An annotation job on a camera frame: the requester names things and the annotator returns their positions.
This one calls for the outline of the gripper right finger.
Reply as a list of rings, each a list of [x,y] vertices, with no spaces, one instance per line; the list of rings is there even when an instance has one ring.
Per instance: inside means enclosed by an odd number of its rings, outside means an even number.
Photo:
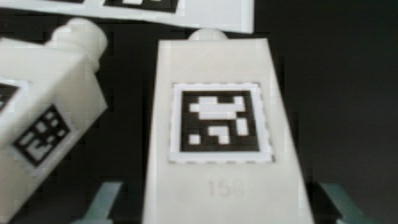
[[[317,213],[317,224],[381,224],[365,214],[354,199],[337,183],[322,183],[324,201]]]

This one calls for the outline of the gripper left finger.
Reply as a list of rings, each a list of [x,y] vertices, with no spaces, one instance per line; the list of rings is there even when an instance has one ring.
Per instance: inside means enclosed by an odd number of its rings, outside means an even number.
[[[114,220],[109,215],[122,186],[122,182],[106,182],[102,184],[86,215],[72,222],[72,224],[114,224]]]

